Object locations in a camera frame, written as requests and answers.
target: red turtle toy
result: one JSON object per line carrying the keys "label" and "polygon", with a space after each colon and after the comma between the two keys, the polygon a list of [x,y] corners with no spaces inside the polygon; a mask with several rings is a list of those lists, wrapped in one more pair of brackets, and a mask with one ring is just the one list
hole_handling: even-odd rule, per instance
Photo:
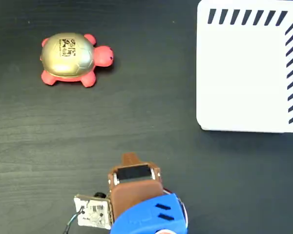
{"label": "red turtle toy", "polygon": [[44,71],[41,78],[45,84],[56,81],[81,81],[84,87],[96,82],[94,68],[108,67],[113,63],[113,51],[108,46],[93,47],[96,43],[90,34],[59,33],[42,42]]}

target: blue gripper part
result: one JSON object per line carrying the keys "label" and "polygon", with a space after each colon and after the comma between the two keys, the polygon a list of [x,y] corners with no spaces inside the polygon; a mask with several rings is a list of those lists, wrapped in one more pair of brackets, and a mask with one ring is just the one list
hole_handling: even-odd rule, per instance
{"label": "blue gripper part", "polygon": [[158,196],[129,208],[115,220],[110,234],[155,234],[162,229],[187,234],[184,214],[175,194]]}

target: wood grain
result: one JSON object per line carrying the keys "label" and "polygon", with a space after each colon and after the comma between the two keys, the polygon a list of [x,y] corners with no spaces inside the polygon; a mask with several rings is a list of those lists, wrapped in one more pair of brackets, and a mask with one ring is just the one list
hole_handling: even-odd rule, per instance
{"label": "wood grain", "polygon": [[[161,166],[190,234],[293,234],[293,135],[195,119],[194,0],[0,1],[0,234],[62,233],[73,196],[107,190],[123,152]],[[42,83],[41,41],[93,33],[95,87]],[[73,225],[71,234],[107,233]]]}

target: turtle leg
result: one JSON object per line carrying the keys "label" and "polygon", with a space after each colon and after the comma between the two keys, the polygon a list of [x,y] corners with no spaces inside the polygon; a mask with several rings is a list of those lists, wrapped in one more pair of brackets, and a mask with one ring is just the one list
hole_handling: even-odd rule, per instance
{"label": "turtle leg", "polygon": [[46,70],[42,72],[41,78],[43,82],[48,85],[53,85],[57,81],[56,77],[48,73]]}
{"label": "turtle leg", "polygon": [[88,88],[94,85],[94,83],[96,82],[96,76],[92,71],[80,77],[80,81],[83,83],[84,87]]}
{"label": "turtle leg", "polygon": [[94,38],[94,36],[92,36],[91,34],[85,34],[84,37],[87,38],[91,44],[95,45],[96,39]]}
{"label": "turtle leg", "polygon": [[44,45],[45,45],[45,43],[47,42],[48,39],[49,39],[49,38],[45,38],[45,39],[43,39],[43,41],[42,41],[42,43],[41,43],[42,47],[44,47]]}

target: brown gripper part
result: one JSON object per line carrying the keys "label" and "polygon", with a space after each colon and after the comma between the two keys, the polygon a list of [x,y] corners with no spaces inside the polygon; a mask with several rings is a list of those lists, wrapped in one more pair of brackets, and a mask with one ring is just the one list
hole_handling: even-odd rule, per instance
{"label": "brown gripper part", "polygon": [[[113,174],[117,173],[118,169],[138,165],[147,165],[152,168],[155,179],[114,184]],[[140,161],[135,153],[123,154],[121,165],[112,168],[108,174],[114,219],[130,207],[164,194],[160,172],[161,169],[155,163]]]}
{"label": "brown gripper part", "polygon": [[116,220],[124,211],[134,205],[164,195],[162,184],[153,179],[118,184],[111,191],[113,216]]}
{"label": "brown gripper part", "polygon": [[134,166],[141,163],[142,162],[135,153],[125,153],[122,156],[122,166]]}

